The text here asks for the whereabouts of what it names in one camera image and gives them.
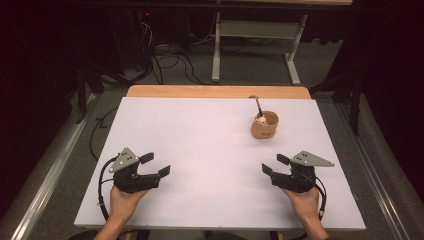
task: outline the table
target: table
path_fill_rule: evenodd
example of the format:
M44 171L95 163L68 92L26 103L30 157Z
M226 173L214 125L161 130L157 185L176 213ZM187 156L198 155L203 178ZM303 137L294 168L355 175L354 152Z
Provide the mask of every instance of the table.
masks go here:
M307 150L336 165L316 168L329 194L324 226L365 229L316 102L307 92L303 87L131 87L118 109L75 225L98 228L104 224L97 206L100 169L129 147L137 156L155 153L153 161L139 167L140 174L171 165L170 175L140 202L127 224L130 228L302 228L288 198L271 185L261 164L289 173L288 167L276 161L276 154L292 157ZM260 97L263 110L272 109L280 116L272 139L250 135L257 112L255 101L247 98L250 95ZM104 179L111 177L106 172ZM110 182L103 187L107 207L110 187Z
M257 2L257 3L281 3L281 4L305 4L305 5L350 5L352 0L229 0L229 2ZM299 22L256 22L240 20L221 20L221 13L216 13L215 24L215 50L212 63L212 80L218 82L221 69L220 42L221 36L233 37L258 37L292 40L289 53L285 53L285 61L289 70L293 85L300 85L296 66L293 62L300 38L305 28L308 15L302 14Z

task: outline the hand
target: hand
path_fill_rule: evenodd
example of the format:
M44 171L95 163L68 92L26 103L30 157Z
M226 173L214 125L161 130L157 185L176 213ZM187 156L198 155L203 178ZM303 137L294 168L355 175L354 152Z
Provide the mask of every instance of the hand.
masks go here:
M329 235L318 217L318 190L315 187L304 193L296 193L287 189L282 190L289 197L293 210L305 228L308 238L327 239Z
M110 214L95 240L116 240L122 228L134 214L138 202L148 191L133 194L121 192L116 186L110 190Z

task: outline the person's right hand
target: person's right hand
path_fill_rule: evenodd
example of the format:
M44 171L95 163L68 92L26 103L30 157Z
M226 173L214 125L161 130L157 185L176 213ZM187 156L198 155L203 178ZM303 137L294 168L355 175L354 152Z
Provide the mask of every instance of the person's right hand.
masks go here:
M282 189L289 197L293 210L305 228L309 239L322 240L329 237L318 217L319 192L313 187L308 192L296 193Z

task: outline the small container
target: small container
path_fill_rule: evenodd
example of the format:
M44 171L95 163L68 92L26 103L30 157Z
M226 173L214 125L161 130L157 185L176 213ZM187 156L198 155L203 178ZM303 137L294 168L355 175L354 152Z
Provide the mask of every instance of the small container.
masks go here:
M262 111L263 115L266 118L266 124L260 124L258 121L256 121L258 118L262 117L259 116L259 113L255 116L255 119L253 120L251 131L254 138L258 139L267 139L272 138L275 135L275 132L277 130L278 126L278 115L275 114L275 112L271 111Z

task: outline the white table surface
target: white table surface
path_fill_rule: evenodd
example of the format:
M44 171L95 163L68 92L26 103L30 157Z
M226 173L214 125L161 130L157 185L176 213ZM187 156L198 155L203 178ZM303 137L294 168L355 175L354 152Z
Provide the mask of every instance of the white table surface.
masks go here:
M171 173L141 200L128 227L302 228L288 198L271 185L261 164L290 174L276 154L291 158L306 150L335 164L315 168L328 194L324 227L365 229L316 102L260 99L260 103L262 110L274 111L280 118L272 139L255 139L250 133L257 113L254 99L123 98L75 225L101 227L105 223L97 205L100 170L129 147L137 156L155 154L154 160L139 166L140 174L156 173L168 165ZM109 178L112 174L106 171L104 179ZM111 184L103 184L107 207Z

